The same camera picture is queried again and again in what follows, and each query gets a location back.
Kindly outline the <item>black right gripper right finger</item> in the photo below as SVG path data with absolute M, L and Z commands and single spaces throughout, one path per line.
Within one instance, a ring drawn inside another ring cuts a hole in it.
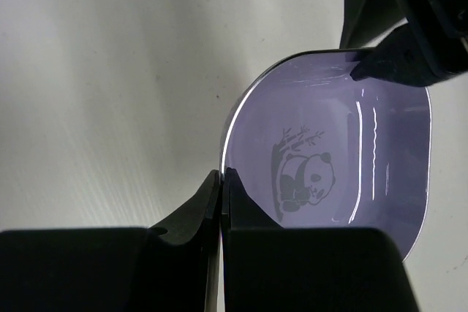
M 372 228 L 279 226 L 234 169 L 222 189 L 227 311 L 417 311 L 398 249 Z

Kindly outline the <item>purple plate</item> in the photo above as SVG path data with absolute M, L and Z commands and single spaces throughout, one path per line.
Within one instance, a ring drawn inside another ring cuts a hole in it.
M 219 169 L 281 227 L 372 227 L 407 258 L 429 201 L 429 93 L 354 81 L 365 56 L 309 51 L 268 68 L 230 112 Z

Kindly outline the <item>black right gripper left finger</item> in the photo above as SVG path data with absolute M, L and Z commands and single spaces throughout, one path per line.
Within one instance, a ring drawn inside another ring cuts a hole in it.
M 152 227 L 1 233 L 3 311 L 215 311 L 220 180 Z

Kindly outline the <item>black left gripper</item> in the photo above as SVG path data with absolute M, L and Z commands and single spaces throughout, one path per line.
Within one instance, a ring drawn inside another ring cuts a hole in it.
M 429 87 L 439 82 L 435 73 L 467 71 L 467 0 L 344 0 L 339 47 L 364 47 L 404 17 L 409 25 L 392 30 L 352 69 L 354 81 Z

